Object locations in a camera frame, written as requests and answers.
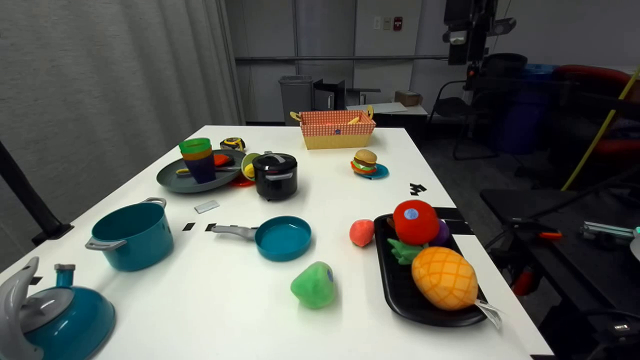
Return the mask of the black pot lid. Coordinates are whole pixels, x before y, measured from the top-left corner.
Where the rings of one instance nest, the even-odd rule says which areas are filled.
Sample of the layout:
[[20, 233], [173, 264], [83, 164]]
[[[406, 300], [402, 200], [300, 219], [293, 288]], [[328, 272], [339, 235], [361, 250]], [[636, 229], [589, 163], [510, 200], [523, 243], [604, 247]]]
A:
[[295, 159], [281, 152], [264, 152], [251, 161], [256, 171], [264, 171], [269, 175], [289, 172], [297, 166]]

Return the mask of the black toy pot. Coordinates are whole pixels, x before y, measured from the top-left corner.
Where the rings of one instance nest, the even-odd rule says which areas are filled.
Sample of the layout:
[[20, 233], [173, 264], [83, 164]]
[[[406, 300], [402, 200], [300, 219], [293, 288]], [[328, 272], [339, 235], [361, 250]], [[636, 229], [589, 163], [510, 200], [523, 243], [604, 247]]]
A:
[[256, 171], [256, 191], [268, 203], [292, 198], [297, 191], [297, 166], [280, 175]]

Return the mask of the blue toy frying pan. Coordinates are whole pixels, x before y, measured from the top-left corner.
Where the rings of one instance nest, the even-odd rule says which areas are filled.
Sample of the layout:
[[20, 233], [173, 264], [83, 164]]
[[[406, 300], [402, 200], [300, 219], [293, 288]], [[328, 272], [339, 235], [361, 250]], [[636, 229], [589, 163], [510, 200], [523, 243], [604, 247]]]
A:
[[258, 254], [272, 263], [300, 258], [311, 244], [311, 229], [297, 217], [274, 217], [259, 226], [209, 225], [207, 233], [233, 235], [256, 244]]

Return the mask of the teal toy pot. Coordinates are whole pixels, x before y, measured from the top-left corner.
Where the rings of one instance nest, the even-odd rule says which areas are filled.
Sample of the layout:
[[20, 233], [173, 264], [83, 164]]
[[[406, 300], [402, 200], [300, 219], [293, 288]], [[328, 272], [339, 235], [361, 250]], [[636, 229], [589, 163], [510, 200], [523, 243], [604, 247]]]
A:
[[136, 272], [161, 263], [173, 252], [165, 200], [148, 198], [105, 214], [91, 226], [86, 248], [100, 250], [119, 272]]

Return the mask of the toy hamburger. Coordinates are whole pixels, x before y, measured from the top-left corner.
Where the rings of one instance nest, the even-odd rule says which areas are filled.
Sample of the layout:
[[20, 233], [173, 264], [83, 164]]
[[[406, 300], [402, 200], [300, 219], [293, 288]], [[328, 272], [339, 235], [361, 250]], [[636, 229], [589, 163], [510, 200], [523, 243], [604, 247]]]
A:
[[371, 150], [357, 150], [350, 163], [357, 176], [371, 176], [376, 172], [378, 157]]

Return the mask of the orange yellow basket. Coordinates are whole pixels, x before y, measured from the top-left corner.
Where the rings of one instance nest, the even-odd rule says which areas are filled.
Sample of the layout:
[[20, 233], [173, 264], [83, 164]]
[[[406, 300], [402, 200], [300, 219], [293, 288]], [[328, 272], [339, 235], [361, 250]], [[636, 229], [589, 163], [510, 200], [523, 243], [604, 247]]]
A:
[[361, 149], [369, 142], [376, 122], [364, 111], [292, 112], [308, 150]]

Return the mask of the small red plush fruit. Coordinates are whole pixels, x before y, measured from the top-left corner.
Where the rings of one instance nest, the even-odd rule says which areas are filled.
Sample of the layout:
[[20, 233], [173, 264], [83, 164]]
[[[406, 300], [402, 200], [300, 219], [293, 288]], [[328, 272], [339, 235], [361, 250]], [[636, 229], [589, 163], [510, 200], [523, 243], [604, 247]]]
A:
[[350, 243], [357, 248], [366, 248], [373, 239], [373, 222], [371, 221], [355, 221], [350, 226]]

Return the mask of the red plush apple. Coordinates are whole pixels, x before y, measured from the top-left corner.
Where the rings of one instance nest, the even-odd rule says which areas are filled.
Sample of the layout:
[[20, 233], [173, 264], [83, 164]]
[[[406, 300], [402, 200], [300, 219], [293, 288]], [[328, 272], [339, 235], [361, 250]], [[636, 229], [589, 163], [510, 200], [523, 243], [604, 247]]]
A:
[[423, 247], [439, 233], [436, 210], [423, 200], [404, 200], [391, 212], [396, 236], [409, 247]]

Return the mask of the orange toy food on plate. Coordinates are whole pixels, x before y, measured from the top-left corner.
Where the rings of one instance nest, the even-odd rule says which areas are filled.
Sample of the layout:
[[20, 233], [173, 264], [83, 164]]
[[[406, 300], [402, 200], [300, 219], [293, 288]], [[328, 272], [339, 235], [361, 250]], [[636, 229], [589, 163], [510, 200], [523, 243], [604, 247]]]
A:
[[231, 159], [226, 157], [226, 154], [213, 154], [213, 166], [216, 169], [221, 169], [221, 166], [229, 166], [231, 164]]

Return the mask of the green plush pear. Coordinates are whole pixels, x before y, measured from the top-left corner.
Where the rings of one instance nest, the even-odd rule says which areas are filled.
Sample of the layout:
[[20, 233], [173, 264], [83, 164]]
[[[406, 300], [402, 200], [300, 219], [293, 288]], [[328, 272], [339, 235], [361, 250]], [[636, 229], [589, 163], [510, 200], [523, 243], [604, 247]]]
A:
[[302, 271], [289, 284], [292, 294], [304, 309], [328, 309], [337, 299], [337, 286], [331, 269], [325, 263], [314, 263]]

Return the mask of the purple plush fruit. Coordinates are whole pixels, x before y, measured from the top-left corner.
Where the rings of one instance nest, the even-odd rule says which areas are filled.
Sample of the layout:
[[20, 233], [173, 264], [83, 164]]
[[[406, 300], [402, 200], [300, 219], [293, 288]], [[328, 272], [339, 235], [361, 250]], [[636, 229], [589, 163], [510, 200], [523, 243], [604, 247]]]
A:
[[439, 231], [438, 231], [436, 239], [432, 240], [432, 244], [444, 244], [450, 240], [450, 236], [452, 236], [452, 233], [450, 233], [445, 221], [439, 221]]

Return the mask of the dark grey plate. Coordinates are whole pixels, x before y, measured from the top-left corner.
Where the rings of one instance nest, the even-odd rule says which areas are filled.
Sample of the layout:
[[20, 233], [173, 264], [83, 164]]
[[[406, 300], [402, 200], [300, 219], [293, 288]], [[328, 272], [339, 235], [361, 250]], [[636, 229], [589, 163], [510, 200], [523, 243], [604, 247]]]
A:
[[216, 179], [209, 182], [198, 184], [185, 171], [185, 164], [181, 161], [173, 161], [168, 166], [164, 166], [155, 175], [155, 182], [164, 187], [165, 191], [173, 194], [199, 194], [209, 192], [227, 187], [231, 181], [235, 181], [242, 171], [240, 163], [244, 154], [240, 150], [216, 150], [213, 154], [226, 154], [231, 159], [229, 166], [216, 169]]

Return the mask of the black rectangular tray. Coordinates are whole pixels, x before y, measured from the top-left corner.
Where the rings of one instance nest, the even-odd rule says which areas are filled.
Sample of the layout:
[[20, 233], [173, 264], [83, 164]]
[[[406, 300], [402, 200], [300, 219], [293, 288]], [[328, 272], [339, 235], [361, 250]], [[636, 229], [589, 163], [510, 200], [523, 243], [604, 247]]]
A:
[[373, 236], [384, 299], [393, 314], [412, 323], [444, 329], [464, 329], [486, 320], [486, 314], [475, 307], [439, 310], [422, 297], [412, 281], [409, 266], [399, 264], [391, 254], [390, 239], [396, 236], [396, 231], [390, 214], [373, 221]]

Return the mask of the orange plush pineapple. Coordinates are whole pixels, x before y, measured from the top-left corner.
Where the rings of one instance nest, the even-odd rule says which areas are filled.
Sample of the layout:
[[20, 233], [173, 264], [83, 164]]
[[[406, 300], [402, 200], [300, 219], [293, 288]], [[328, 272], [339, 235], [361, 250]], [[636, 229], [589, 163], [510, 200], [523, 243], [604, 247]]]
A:
[[439, 310], [464, 310], [477, 300], [475, 272], [456, 250], [423, 248], [409, 271], [419, 294]]

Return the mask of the teal toy kettle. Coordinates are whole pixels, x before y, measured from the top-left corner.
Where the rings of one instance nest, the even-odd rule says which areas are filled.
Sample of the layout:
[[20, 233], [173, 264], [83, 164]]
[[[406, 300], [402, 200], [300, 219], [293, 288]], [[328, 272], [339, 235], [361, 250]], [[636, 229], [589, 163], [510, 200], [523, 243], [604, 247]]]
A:
[[73, 264], [56, 264], [56, 284], [36, 294], [40, 258], [0, 286], [0, 360], [90, 360], [115, 329], [115, 307], [73, 284]]

